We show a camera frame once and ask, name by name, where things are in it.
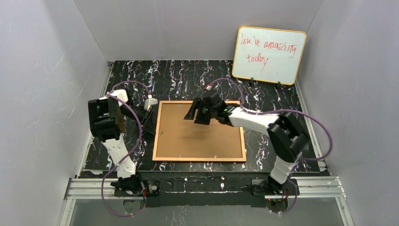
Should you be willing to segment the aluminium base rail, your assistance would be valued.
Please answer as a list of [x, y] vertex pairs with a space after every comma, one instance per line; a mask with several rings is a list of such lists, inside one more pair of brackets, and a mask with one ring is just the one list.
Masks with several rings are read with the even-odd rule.
[[59, 225], [72, 220], [78, 199], [141, 201], [148, 208], [161, 206], [250, 205], [270, 213], [291, 211], [300, 198], [334, 198], [343, 224], [354, 224], [346, 194], [338, 177], [293, 177], [278, 193], [265, 190], [264, 175], [191, 174], [156, 175], [144, 180], [144, 190], [134, 195], [112, 186], [114, 179], [71, 179], [66, 190]]

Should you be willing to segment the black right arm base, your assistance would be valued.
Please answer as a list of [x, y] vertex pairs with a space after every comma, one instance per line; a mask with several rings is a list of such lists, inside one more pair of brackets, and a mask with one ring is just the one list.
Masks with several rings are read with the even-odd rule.
[[295, 179], [287, 180], [282, 185], [277, 182], [270, 183], [267, 179], [253, 179], [249, 188], [254, 196], [277, 196], [277, 199], [300, 194], [299, 185]]

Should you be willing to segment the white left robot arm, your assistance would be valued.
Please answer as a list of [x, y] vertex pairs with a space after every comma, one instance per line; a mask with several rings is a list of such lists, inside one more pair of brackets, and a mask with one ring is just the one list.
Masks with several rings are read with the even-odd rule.
[[121, 179], [138, 175], [124, 141], [125, 118], [136, 121], [140, 137], [145, 132], [156, 134], [152, 107], [159, 103], [158, 99], [148, 95], [143, 106], [133, 106], [132, 101], [126, 89], [113, 90], [102, 98], [88, 101], [91, 134], [105, 146]]

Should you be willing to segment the yellow-framed whiteboard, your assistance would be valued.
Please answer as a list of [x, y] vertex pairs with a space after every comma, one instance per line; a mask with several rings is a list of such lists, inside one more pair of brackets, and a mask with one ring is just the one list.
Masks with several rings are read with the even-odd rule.
[[240, 79], [293, 85], [306, 39], [302, 31], [241, 26], [231, 74]]

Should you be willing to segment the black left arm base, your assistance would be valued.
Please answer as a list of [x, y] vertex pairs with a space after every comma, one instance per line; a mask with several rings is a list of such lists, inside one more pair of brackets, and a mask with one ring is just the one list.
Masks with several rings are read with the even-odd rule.
[[122, 187], [119, 182], [111, 182], [115, 197], [156, 197], [160, 194], [160, 181], [143, 180], [135, 185]]

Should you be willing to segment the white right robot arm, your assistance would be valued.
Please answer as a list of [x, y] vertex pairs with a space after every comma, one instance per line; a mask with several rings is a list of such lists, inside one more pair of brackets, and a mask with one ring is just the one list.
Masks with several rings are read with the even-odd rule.
[[184, 116], [196, 124], [209, 125], [211, 119], [231, 127], [243, 127], [267, 135], [277, 155], [268, 182], [283, 185], [309, 145], [309, 135], [292, 112], [267, 113], [229, 104], [215, 90], [195, 98]]

